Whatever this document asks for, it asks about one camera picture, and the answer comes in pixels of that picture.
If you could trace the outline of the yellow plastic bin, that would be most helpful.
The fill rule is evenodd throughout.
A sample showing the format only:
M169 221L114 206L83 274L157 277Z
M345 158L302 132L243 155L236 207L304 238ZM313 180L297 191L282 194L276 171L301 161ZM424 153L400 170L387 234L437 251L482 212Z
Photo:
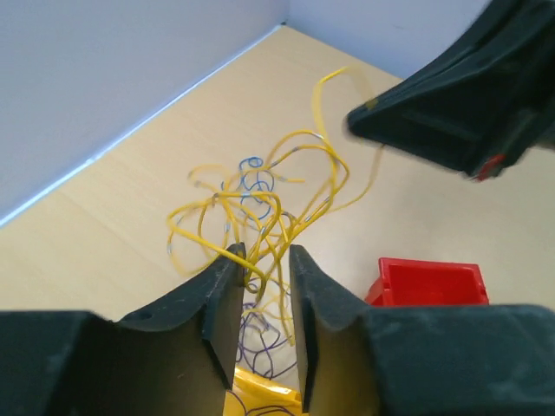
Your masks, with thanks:
M235 367L232 390L225 396L224 416L304 415L300 392Z

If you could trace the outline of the red plastic bin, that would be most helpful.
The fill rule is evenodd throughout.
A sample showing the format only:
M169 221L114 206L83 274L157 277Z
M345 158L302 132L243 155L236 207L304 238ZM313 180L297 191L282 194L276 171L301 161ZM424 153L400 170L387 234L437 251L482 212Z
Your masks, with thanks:
M480 267L382 257L365 302L376 307L487 305Z

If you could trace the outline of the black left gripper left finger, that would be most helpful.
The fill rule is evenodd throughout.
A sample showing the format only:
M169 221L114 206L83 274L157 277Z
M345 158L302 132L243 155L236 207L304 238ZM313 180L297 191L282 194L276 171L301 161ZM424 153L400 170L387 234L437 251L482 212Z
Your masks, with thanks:
M234 377L244 270L231 245L119 321L84 310L1 314L4 415L220 415Z

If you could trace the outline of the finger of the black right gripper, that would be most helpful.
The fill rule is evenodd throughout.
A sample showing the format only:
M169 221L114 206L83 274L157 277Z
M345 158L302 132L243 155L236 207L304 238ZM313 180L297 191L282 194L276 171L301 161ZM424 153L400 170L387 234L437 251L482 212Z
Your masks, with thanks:
M554 4L492 1L415 74L351 110L349 132L469 178L554 147Z

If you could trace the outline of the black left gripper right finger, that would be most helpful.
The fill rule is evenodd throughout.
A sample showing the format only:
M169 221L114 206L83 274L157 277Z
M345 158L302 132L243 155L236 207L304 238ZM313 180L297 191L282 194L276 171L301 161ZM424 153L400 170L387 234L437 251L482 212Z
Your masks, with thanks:
M311 415L551 415L554 314L529 305L373 307L289 254Z

